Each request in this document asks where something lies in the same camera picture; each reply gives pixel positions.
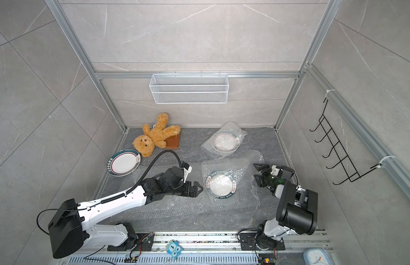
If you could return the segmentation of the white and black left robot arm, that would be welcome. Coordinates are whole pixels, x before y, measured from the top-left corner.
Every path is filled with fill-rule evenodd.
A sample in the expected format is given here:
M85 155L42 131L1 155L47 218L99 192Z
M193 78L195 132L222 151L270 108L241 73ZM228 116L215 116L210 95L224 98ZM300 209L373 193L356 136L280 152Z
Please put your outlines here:
M127 232L124 225L104 226L101 232L94 235L89 230L101 221L132 208L141 207L162 200L166 195L196 198L203 191L197 182L187 180L191 166L172 167L164 173L152 178L139 180L133 187L117 194L93 200L76 203L69 199L56 209L56 213L48 224L52 256L55 259L67 257L77 252L86 244L120 246L129 238L110 232Z

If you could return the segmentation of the large bubble wrap sheet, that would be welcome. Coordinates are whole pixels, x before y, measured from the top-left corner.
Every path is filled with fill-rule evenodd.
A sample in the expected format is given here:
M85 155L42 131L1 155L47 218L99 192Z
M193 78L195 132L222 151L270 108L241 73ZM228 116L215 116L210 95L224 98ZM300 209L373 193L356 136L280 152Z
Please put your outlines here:
M124 221L153 220L158 218L173 218L176 216L190 216L208 212L220 212L211 209L210 205L208 204L209 197L207 192L205 191L205 185L202 178L201 163L191 164L192 172L188 175L187 178L188 181L198 182L203 187L203 191L198 197L190 198L175 195L166 195L160 201L152 202L145 206L132 208L116 214L110 217L110 221L118 223ZM274 197L267 188L260 188L257 186L257 193L260 200L259 205L274 208L277 207L279 199Z

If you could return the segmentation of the bubble plate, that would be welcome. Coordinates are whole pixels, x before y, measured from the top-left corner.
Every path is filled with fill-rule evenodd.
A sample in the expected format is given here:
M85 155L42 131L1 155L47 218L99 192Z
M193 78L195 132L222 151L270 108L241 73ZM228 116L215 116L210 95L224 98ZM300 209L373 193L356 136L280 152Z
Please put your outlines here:
M228 199L237 191L237 180L230 171L214 171L206 177L206 191L216 199Z
M213 159L224 158L237 151L247 134L234 122L229 121L206 140L201 149Z
M141 163L141 155L135 149L123 149L111 156L107 172L116 177L131 174Z

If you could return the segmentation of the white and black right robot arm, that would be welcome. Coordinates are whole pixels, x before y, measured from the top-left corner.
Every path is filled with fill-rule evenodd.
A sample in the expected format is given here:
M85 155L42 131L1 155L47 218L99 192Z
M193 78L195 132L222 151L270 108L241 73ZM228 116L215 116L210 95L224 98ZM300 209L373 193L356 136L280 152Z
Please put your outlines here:
M267 188L279 199L276 217L265 220L256 229L241 229L237 233L241 250L285 249L283 238L290 235L311 235L318 220L318 194L292 183L294 169L287 166L253 164L259 174L254 179L259 187Z

